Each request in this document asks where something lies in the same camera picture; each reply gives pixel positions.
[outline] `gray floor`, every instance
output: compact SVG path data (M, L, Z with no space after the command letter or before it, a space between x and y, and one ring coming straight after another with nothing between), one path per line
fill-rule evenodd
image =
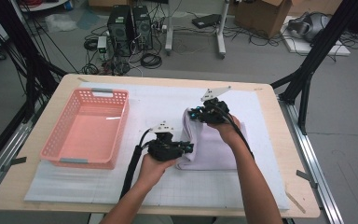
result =
M46 14L63 11L59 8ZM75 21L89 16L77 8L70 14ZM177 19L187 24L191 17ZM106 23L106 18L93 20L89 29L51 34L54 41L78 69L85 63L84 36ZM288 53L286 46L256 46L247 35L234 40L226 38L227 56L221 60L213 36L190 33L175 34L170 57L162 51L159 69L142 69L144 77L167 77L271 83L294 72L304 57ZM52 61L67 71L73 69L59 52L47 43ZM139 77L132 69L128 76ZM2 132L25 98L10 60L0 61L0 132ZM321 164L329 187L345 223L358 223L358 49L350 57L326 58L316 71L310 88L307 119L310 141ZM209 217L176 217L176 223L208 223ZM88 214L19 213L0 211L0 223L87 223ZM324 216L296 219L296 223L326 223Z

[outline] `cardboard box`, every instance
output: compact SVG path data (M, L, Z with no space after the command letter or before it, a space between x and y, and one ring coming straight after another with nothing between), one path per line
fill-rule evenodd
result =
M109 7L114 5L130 5L132 6L132 0L89 0L89 6L91 7Z
M235 22L255 34L272 38L280 32L292 4L301 0L258 0L253 3L241 2L235 13Z
M304 12L322 12L326 15L334 15L342 0L303 0L301 4L292 6L290 16L301 16Z

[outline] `wooden tabletop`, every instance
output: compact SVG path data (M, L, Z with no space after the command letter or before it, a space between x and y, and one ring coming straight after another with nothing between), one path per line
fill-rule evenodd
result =
M100 77L87 75L67 75L54 92L39 121L34 126L18 158L27 157L27 162L13 165L0 185L0 210L17 211L71 211L107 213L112 204L99 203L35 203L25 202L24 196L34 179L39 152L53 129L65 103L82 82L101 82L117 84L142 84L166 87L213 88L229 85L233 90L254 91L263 111L268 134L281 171L290 209L281 211L282 217L318 217L320 209L310 183L297 176L296 171L304 172L295 143L289 132L281 108L273 89L268 84L221 82L171 78L147 77ZM186 215L186 216L244 216L242 209L194 208L143 206L139 213Z

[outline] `pink plastic basket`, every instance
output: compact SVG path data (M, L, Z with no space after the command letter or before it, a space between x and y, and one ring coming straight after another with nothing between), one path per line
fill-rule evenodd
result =
M57 166L115 168L129 113L128 98L123 90L75 89L40 158Z

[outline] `folded towel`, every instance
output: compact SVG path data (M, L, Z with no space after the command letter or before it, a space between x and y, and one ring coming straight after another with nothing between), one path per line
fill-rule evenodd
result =
M190 119L187 111L183 114L182 141L194 144L193 152L176 160L181 170L235 170L237 165L231 148L223 142L219 132L205 123Z

